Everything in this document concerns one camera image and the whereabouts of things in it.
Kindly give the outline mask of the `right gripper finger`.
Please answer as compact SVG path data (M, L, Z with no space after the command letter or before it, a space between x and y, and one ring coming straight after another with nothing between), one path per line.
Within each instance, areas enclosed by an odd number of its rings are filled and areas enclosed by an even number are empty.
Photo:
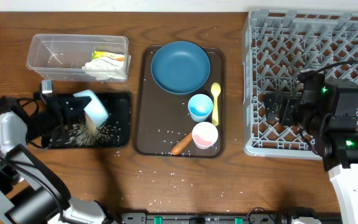
M268 121L273 121L280 114L283 105L283 95L274 93L265 94L263 97L265 116Z
M284 126L296 125L296 110L300 102L300 97L285 96L280 107L279 122Z

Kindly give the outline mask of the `light blue bowl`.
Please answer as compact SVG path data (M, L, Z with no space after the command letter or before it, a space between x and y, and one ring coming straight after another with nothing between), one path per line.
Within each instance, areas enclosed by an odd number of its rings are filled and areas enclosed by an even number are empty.
M73 95L74 97L91 98L91 101L84 108L87 125L93 129L100 128L108 119L108 112L100 99L91 90L84 90Z

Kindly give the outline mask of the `white rice pile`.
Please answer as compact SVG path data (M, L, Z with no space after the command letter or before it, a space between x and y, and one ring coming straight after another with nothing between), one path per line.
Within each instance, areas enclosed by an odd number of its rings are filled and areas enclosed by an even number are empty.
M99 147L103 144L117 143L120 140L121 127L116 123L110 124L108 120L98 128L93 129L87 125L85 115L69 130L66 145L76 147Z

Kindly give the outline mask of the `light blue cup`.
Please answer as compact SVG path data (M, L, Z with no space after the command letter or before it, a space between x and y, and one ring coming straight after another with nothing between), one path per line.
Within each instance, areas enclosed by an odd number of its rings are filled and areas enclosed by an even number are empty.
M190 98L188 111L193 121L203 122L213 110L213 101L208 95L197 94Z

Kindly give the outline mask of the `pink cup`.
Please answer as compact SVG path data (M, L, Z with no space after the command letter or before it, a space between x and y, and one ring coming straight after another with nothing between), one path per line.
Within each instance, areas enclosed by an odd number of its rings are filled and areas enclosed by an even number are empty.
M199 149L211 147L219 137L218 129L212 123L201 122L191 132L193 141Z

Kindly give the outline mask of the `dark blue plate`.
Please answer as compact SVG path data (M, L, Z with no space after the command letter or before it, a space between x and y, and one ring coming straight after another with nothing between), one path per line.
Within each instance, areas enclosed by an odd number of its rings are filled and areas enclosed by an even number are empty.
M152 57L151 73L156 84L176 95L200 89L208 80L211 62L198 45L176 41L163 45Z

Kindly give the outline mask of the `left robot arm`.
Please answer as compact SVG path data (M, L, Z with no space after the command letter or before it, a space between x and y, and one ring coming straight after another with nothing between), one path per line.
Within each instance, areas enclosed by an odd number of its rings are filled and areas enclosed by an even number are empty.
M40 94L45 111L28 114L32 98L0 98L0 220L3 223L121 223L97 201L72 197L65 183L27 148L31 140L81 115L100 127L108 114L90 90L72 96Z

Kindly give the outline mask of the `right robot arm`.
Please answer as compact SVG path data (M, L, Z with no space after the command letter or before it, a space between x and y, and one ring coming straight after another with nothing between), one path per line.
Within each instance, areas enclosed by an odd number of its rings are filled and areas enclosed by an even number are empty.
M300 96L264 95L267 120L298 126L315 141L310 148L323 160L335 189L343 223L358 223L358 84L327 79L323 73L298 75Z

